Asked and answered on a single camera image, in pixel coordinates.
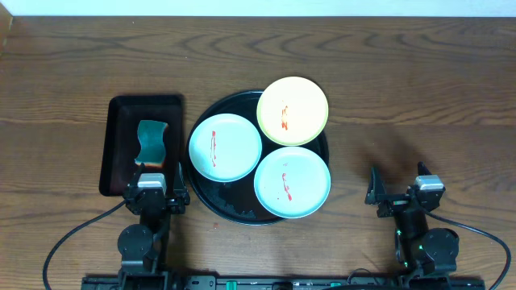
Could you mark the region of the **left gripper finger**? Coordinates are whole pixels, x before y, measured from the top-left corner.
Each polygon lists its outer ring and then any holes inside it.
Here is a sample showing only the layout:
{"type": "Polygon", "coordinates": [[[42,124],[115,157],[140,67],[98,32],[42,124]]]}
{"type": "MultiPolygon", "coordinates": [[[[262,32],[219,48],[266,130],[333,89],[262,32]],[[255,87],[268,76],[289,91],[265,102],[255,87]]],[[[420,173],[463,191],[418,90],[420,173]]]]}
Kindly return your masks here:
{"type": "Polygon", "coordinates": [[[139,178],[145,169],[145,164],[141,163],[139,167],[137,168],[136,172],[134,173],[133,177],[131,178],[130,182],[127,184],[127,187],[129,189],[137,188],[138,187],[138,181],[139,178]]]}
{"type": "Polygon", "coordinates": [[[186,194],[186,186],[185,181],[183,177],[183,170],[181,163],[177,163],[175,176],[174,176],[174,182],[173,182],[173,192],[175,194],[186,194]]]}

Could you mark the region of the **green yellow sponge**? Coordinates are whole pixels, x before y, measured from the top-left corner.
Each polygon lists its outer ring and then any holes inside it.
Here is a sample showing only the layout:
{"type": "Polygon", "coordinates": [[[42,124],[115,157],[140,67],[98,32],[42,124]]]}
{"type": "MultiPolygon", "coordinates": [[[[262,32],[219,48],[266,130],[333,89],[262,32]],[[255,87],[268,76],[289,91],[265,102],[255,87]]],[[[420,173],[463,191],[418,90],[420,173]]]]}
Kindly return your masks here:
{"type": "Polygon", "coordinates": [[[161,167],[166,156],[164,131],[168,124],[165,122],[142,120],[137,128],[137,138],[140,151],[135,158],[138,165],[161,167]]]}

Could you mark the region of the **light blue plate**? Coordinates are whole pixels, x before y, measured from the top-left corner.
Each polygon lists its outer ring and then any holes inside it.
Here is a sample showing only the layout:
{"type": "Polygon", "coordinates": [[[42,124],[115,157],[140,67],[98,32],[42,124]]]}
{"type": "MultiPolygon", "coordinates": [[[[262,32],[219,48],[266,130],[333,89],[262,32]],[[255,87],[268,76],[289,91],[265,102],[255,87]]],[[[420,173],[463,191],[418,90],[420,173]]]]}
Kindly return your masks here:
{"type": "Polygon", "coordinates": [[[331,190],[328,166],[304,147],[282,147],[268,154],[254,177],[257,200],[270,213],[287,219],[317,211],[331,190]]]}
{"type": "Polygon", "coordinates": [[[256,127],[237,114],[216,114],[190,136],[189,158],[205,178],[227,183],[244,178],[259,163],[262,141],[256,127]]]}

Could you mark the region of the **light blue plate front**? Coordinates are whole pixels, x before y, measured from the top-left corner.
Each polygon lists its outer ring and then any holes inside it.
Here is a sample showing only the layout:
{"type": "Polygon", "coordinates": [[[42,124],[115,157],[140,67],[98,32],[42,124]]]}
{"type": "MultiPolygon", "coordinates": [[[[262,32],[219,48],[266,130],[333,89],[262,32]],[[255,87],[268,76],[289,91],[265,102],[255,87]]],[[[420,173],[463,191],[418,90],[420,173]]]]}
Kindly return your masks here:
{"type": "Polygon", "coordinates": [[[268,154],[254,177],[257,200],[270,213],[287,219],[317,211],[331,190],[328,166],[304,147],[282,147],[268,154]]]}

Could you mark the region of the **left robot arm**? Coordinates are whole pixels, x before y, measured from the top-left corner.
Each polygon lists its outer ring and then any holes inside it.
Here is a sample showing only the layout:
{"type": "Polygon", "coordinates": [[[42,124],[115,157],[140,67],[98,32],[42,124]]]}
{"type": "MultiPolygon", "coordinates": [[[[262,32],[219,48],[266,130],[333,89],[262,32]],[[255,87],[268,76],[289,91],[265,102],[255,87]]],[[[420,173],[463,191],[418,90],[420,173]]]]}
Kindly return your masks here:
{"type": "Polygon", "coordinates": [[[173,215],[185,213],[190,203],[180,164],[175,169],[173,195],[161,173],[144,173],[140,165],[123,192],[126,207],[139,222],[119,235],[122,256],[120,289],[183,289],[186,278],[166,266],[170,222],[173,215]]]}

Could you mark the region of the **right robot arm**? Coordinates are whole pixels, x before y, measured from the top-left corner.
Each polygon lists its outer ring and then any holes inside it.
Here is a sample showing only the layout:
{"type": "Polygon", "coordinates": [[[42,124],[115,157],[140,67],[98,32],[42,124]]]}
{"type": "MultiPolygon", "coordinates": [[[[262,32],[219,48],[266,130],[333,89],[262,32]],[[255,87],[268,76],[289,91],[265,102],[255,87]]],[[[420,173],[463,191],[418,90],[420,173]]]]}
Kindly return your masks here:
{"type": "Polygon", "coordinates": [[[449,274],[456,271],[459,236],[448,228],[430,228],[427,214],[439,207],[445,186],[424,163],[418,163],[418,175],[403,194],[387,192],[380,171],[371,169],[364,203],[377,207],[379,218],[395,221],[395,255],[406,272],[398,283],[410,289],[452,289],[449,274]]]}

